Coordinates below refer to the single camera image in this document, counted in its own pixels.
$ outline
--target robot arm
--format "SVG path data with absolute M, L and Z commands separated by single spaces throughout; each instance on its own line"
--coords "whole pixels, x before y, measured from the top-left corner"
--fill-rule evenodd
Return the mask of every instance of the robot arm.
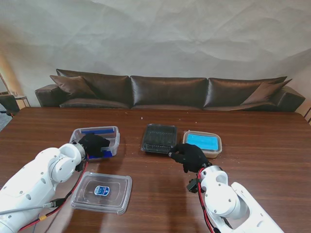
M 193 180 L 195 185 L 191 182 L 189 189 L 195 192 L 193 190 L 201 187 L 204 191 L 207 213 L 221 233 L 284 233 L 242 185 L 228 185 L 228 175 L 220 167 L 213 166 L 200 148 L 190 144 L 178 144 L 171 149 L 169 156 L 182 163 L 185 172 L 200 171 L 199 180 Z M 238 228 L 232 229 L 224 221 L 227 218 L 241 219 L 245 217 L 248 209 L 248 219 Z
M 284 233 L 242 185 L 228 186 L 228 176 L 220 167 L 205 168 L 200 178 L 207 212 L 221 233 Z M 223 218 L 241 219 L 247 209 L 249 217 L 238 228 L 226 225 Z
M 53 198 L 59 183 L 67 181 L 85 158 L 79 144 L 67 143 L 48 148 L 19 170 L 0 191 L 0 212 L 44 206 Z M 33 220 L 42 209 L 0 215 L 0 232 L 16 233 Z

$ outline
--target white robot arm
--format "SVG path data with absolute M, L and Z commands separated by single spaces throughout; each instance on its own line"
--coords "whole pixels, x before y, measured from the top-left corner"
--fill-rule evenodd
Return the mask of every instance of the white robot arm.
M 221 233 L 284 233 L 252 195 L 239 183 L 228 186 L 228 175 L 218 166 L 199 174 L 206 209 Z M 249 218 L 238 228 L 226 225 L 223 218 L 240 219 L 249 209 Z
M 79 143 L 48 148 L 26 164 L 0 190 L 0 232 L 17 233 L 48 206 L 59 183 L 67 181 L 86 153 Z

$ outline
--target brown wooden tabletop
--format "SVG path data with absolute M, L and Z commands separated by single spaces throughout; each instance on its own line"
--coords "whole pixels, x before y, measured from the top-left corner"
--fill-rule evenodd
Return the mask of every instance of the brown wooden tabletop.
M 296 113 L 24 108 L 0 132 L 0 187 L 41 150 L 67 143 L 73 130 L 118 126 L 117 155 L 90 161 L 87 170 L 132 177 L 125 214 L 72 210 L 68 201 L 35 232 L 208 232 L 197 194 L 186 190 L 195 174 L 165 155 L 140 151 L 149 123 L 177 126 L 179 139 L 187 130 L 218 134 L 223 152 L 212 163 L 229 183 L 246 187 L 284 232 L 311 231 L 311 127 Z M 58 186 L 58 197 L 77 175 Z

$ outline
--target couch backrest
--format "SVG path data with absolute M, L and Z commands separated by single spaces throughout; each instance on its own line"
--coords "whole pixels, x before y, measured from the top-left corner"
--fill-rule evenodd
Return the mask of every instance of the couch backrest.
M 203 108 L 206 78 L 131 76 L 134 106 L 169 104 Z
M 259 80 L 208 79 L 204 107 L 238 106 L 262 83 L 281 83 L 287 77 Z
M 57 69 L 57 74 L 65 77 L 82 76 L 97 97 L 133 105 L 131 80 L 128 76 L 97 74 Z

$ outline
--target black tray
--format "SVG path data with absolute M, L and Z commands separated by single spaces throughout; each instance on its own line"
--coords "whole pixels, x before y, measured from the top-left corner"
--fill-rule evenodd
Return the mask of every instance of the black tray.
M 177 127 L 149 124 L 141 144 L 141 150 L 167 154 L 177 143 Z

